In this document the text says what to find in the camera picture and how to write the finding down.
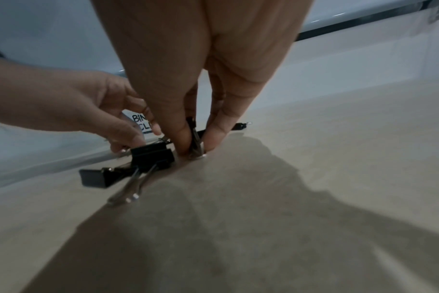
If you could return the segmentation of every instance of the fingernail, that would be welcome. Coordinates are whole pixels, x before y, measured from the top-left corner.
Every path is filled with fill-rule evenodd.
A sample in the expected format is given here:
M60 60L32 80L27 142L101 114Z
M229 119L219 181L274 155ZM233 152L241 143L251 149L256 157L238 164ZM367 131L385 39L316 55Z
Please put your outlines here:
M132 141L132 147L133 148L137 148L137 147L140 147L140 146L143 146L143 145L146 145L146 141L144 140L144 137L143 136L136 136L136 137L134 137L133 138L133 141Z

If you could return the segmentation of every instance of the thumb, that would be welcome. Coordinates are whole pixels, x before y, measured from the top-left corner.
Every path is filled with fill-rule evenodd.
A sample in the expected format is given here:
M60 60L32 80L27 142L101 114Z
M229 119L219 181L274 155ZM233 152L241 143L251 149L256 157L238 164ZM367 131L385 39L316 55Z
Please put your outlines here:
M146 144L142 132L135 129L127 121L112 116L104 111L95 111L89 118L91 119L89 132L130 148L136 148Z

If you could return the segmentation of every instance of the beige table surface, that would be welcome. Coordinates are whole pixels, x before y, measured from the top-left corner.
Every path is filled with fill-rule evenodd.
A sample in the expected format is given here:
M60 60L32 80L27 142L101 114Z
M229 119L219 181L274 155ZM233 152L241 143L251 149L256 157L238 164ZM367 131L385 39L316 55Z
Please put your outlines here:
M83 188L78 169L127 159L12 173L0 293L439 293L439 82L243 121L117 209L103 205L121 184Z

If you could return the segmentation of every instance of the hand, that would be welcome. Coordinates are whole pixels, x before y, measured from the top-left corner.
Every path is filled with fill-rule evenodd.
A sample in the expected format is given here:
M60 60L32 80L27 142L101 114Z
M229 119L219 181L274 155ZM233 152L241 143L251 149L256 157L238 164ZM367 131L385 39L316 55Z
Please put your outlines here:
M86 131L123 146L145 144L139 126L122 114L142 113L160 127L128 80L99 71L50 70L0 59L0 122L36 130Z
M93 0L132 85L179 153L202 68L212 85L203 140L215 148L282 62L312 0Z

